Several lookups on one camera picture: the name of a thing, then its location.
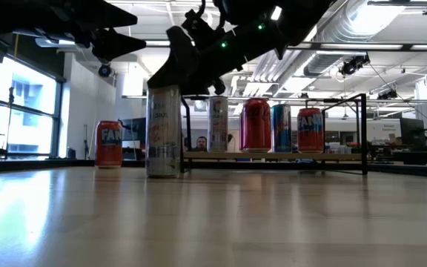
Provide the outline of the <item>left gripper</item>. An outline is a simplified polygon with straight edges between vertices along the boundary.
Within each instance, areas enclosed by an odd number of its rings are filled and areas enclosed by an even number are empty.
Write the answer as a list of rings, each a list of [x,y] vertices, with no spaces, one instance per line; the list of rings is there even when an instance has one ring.
[[[93,45],[100,62],[146,48],[146,41],[97,28],[135,25],[137,16],[104,0],[92,1],[0,1],[0,42],[10,45],[13,33],[51,41],[71,40],[82,46]]]

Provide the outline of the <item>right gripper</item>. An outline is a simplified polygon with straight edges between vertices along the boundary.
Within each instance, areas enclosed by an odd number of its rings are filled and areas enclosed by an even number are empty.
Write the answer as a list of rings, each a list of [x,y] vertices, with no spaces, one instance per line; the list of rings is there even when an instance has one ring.
[[[213,29],[195,10],[185,14],[182,28],[170,27],[168,59],[148,80],[149,88],[182,85],[182,95],[216,95],[225,92],[219,78],[245,63],[242,46],[246,43],[247,24],[230,30]]]

